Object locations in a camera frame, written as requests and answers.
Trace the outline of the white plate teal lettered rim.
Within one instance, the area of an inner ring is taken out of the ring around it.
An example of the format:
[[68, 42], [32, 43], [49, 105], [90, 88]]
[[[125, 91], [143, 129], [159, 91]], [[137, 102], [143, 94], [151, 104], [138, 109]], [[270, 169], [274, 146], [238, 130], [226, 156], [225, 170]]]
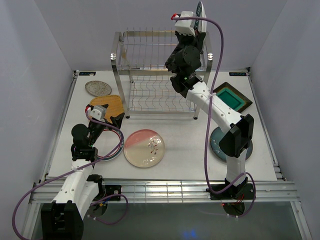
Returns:
[[[194, 17], [206, 18], [205, 7], [202, 1], [197, 4], [196, 11], [193, 15]], [[207, 22], [205, 20], [192, 20], [193, 29], [197, 30], [199, 33], [205, 33], [207, 31]]]

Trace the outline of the pink cream floral plate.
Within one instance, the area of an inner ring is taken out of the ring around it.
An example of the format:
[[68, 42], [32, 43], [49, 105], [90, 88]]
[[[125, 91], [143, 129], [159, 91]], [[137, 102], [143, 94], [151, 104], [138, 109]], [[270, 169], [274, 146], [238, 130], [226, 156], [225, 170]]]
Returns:
[[164, 158], [166, 146], [159, 133], [141, 129], [127, 137], [123, 151], [126, 160], [133, 166], [150, 168]]

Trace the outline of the dark blue round plate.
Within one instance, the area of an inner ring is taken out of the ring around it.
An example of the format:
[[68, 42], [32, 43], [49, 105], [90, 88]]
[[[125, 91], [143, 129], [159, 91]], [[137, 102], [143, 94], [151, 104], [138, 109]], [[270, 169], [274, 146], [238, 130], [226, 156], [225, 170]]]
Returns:
[[[221, 131], [220, 127], [216, 127], [209, 137], [209, 144], [211, 147], [212, 152], [224, 163], [227, 162], [227, 158], [225, 153], [221, 150], [219, 146], [219, 142], [223, 138], [224, 134]], [[247, 149], [245, 160], [249, 159], [253, 152], [253, 142], [250, 141], [249, 147]]]

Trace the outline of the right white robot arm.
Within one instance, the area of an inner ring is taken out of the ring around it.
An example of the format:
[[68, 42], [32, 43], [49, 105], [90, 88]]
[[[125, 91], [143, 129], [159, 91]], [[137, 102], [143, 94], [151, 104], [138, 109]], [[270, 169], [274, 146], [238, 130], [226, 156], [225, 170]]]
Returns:
[[254, 118], [241, 115], [210, 91], [196, 70], [201, 67], [201, 54], [206, 33], [183, 35], [175, 33], [178, 44], [165, 62], [165, 67], [174, 75], [170, 78], [174, 90], [195, 103], [215, 121], [224, 134], [218, 145], [226, 156], [227, 172], [224, 185], [209, 185], [214, 195], [226, 193], [237, 199], [247, 185], [245, 162], [251, 144]]

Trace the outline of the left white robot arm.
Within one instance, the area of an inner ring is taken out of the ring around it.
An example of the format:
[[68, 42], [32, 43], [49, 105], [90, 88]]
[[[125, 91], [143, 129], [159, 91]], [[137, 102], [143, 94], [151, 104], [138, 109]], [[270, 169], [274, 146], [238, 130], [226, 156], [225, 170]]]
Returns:
[[45, 240], [80, 240], [84, 232], [84, 216], [93, 200], [106, 195], [102, 176], [93, 174], [98, 149], [95, 142], [105, 130], [120, 130], [124, 113], [105, 119], [102, 106], [89, 107], [86, 115], [89, 124], [79, 123], [71, 130], [71, 174], [52, 202], [45, 203], [40, 211], [42, 237]]

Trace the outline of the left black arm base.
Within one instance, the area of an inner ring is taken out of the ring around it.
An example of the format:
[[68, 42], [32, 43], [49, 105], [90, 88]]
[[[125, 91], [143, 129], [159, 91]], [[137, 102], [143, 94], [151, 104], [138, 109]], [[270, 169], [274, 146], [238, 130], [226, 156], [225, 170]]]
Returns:
[[105, 189], [105, 196], [109, 195], [117, 195], [117, 196], [112, 196], [111, 198], [107, 198], [105, 201], [119, 201], [121, 199], [119, 194], [122, 193], [122, 186], [121, 185], [104, 185], [103, 186]]

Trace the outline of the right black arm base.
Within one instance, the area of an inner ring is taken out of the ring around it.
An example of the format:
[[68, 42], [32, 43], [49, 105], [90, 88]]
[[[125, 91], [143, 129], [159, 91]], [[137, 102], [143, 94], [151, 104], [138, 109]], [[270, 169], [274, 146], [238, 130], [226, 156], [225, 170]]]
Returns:
[[210, 194], [211, 200], [252, 200], [254, 197], [254, 187], [251, 183], [247, 183], [241, 190], [238, 192], [234, 191], [234, 186], [231, 186], [226, 191], [215, 194], [210, 192], [209, 188], [205, 191]]

